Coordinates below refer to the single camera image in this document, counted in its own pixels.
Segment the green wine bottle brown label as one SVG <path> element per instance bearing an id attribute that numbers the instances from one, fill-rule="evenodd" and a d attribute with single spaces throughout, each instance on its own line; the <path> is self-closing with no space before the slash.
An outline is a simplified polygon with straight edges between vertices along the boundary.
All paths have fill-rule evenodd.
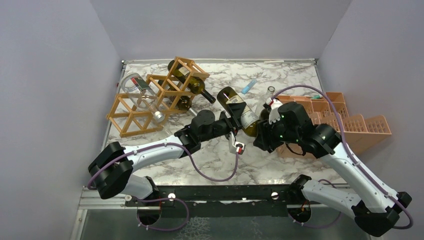
<path id="1" fill-rule="evenodd" d="M 159 80 L 158 84 L 162 85 L 163 82 L 164 82 L 163 80 Z M 164 89 L 170 90 L 170 91 L 176 91 L 176 89 L 170 85 L 165 86 Z M 176 96 L 175 95 L 166 96 L 166 98 L 168 98 L 173 103 L 173 101 L 176 99 Z M 176 103 L 176 107 L 179 110 L 188 111 L 193 117 L 196 117 L 198 115 L 198 112 L 194 108 L 192 108 L 192 100 L 189 96 L 181 95 L 180 99 Z"/>

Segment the clear round glass bottle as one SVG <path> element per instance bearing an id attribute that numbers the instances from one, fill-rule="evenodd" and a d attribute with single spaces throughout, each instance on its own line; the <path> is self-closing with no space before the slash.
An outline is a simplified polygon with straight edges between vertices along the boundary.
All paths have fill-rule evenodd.
<path id="1" fill-rule="evenodd" d="M 165 115 L 157 107 L 157 94 L 138 73 L 124 76 L 120 81 L 120 88 L 128 95 L 137 110 L 152 113 L 153 119 L 158 123 L 165 119 Z"/>

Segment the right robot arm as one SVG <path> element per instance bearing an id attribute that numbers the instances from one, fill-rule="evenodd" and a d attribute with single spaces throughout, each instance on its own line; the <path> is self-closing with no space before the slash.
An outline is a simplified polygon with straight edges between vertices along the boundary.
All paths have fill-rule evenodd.
<path id="1" fill-rule="evenodd" d="M 350 218 L 369 235 L 380 237 L 396 228 L 400 214 L 412 198 L 380 180 L 352 153 L 342 136 L 330 125 L 313 124 L 305 108 L 294 101 L 268 99 L 268 117 L 258 124 L 254 146 L 273 152 L 284 144 L 296 144 L 334 169 L 353 189 L 345 192 L 300 175 L 289 185 L 286 196 L 294 203 L 318 202 Z"/>

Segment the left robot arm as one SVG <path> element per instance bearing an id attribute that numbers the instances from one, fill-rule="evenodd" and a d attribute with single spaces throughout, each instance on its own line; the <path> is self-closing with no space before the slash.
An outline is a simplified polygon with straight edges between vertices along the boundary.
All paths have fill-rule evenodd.
<path id="1" fill-rule="evenodd" d="M 228 139 L 229 151 L 239 156 L 245 144 L 237 142 L 235 136 L 242 128 L 241 116 L 246 106 L 246 103 L 231 103 L 230 116 L 222 111 L 219 119 L 215 119 L 212 111 L 201 110 L 190 124 L 162 140 L 127 147 L 118 141 L 108 144 L 88 167 L 91 176 L 88 189 L 98 191 L 104 200 L 125 194 L 138 198 L 144 205 L 152 205 L 157 200 L 155 183 L 150 177 L 139 177 L 134 172 L 166 160 L 191 159 L 203 142 L 221 136 Z"/>

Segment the green wine bottle black top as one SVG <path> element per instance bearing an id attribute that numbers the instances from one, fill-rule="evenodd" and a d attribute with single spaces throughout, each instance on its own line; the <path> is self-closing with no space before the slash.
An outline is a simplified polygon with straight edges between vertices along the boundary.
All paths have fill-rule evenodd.
<path id="1" fill-rule="evenodd" d="M 216 98 L 230 115 L 236 116 L 247 136 L 256 137 L 258 135 L 259 117 L 232 87 L 224 87 L 218 92 Z"/>

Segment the green wine bottle black neck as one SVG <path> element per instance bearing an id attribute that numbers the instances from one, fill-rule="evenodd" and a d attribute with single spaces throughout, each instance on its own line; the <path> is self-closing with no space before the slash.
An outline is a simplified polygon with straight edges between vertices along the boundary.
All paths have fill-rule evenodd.
<path id="1" fill-rule="evenodd" d="M 198 95 L 202 95 L 205 99 L 207 99 L 211 104 L 214 104 L 216 102 L 216 98 L 212 96 L 207 90 L 204 81 L 197 77 L 190 77 L 188 78 L 190 71 L 183 67 L 180 63 L 177 64 L 177 67 L 175 70 L 171 71 L 173 64 L 175 63 L 175 60 L 171 60 L 167 66 L 167 69 L 169 72 L 177 78 L 181 83 L 188 82 L 187 87 L 189 90 Z"/>

